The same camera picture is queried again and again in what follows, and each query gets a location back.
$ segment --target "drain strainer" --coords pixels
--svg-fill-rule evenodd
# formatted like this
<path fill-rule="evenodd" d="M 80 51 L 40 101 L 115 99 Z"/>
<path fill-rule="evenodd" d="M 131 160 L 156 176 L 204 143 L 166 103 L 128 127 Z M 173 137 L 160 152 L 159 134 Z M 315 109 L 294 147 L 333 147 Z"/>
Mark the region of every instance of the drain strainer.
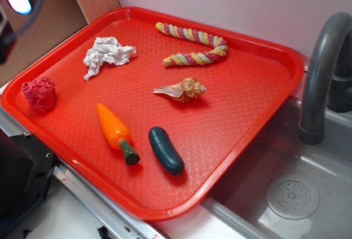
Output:
<path fill-rule="evenodd" d="M 314 213 L 320 196 L 313 182 L 303 176 L 287 174 L 269 184 L 266 201 L 277 215 L 289 220 L 299 220 Z"/>

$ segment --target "sink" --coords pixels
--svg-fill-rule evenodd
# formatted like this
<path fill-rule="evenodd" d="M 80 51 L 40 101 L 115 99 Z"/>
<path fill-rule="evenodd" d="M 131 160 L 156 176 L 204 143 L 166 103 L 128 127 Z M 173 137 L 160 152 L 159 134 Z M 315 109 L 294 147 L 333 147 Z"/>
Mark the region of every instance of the sink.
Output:
<path fill-rule="evenodd" d="M 352 238 L 352 119 L 327 110 L 325 140 L 306 145 L 299 112 L 290 97 L 209 197 L 260 238 Z"/>

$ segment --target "braided rope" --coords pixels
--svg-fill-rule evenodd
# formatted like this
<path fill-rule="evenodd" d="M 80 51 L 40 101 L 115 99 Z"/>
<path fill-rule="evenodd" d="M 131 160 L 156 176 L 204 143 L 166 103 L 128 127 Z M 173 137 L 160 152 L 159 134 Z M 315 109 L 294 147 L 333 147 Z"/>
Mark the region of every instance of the braided rope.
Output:
<path fill-rule="evenodd" d="M 167 23 L 157 23 L 156 29 L 163 34 L 192 42 L 199 42 L 213 47 L 213 50 L 204 53 L 177 53 L 163 60 L 164 66 L 197 66 L 211 64 L 226 56 L 228 50 L 227 42 L 222 37 L 213 36 L 206 32 L 181 28 Z"/>

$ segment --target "orange carrot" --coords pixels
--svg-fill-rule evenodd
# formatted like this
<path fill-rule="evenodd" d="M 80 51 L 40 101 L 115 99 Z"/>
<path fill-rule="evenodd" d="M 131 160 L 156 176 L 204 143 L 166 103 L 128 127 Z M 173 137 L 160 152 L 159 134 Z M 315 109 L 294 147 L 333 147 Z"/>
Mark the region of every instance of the orange carrot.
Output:
<path fill-rule="evenodd" d="M 139 154 L 129 144 L 131 132 L 127 126 L 108 107 L 98 103 L 98 116 L 104 136 L 109 145 L 114 149 L 122 149 L 128 165 L 135 165 L 139 162 Z"/>

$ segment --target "seashell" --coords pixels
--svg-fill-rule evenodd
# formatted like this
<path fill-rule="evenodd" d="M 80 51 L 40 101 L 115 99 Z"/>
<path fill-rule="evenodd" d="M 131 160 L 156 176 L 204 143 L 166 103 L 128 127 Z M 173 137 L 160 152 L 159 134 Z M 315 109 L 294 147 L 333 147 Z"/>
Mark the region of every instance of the seashell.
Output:
<path fill-rule="evenodd" d="M 166 94 L 174 100 L 189 102 L 207 91 L 207 88 L 195 78 L 185 78 L 181 83 L 155 88 L 155 94 Z"/>

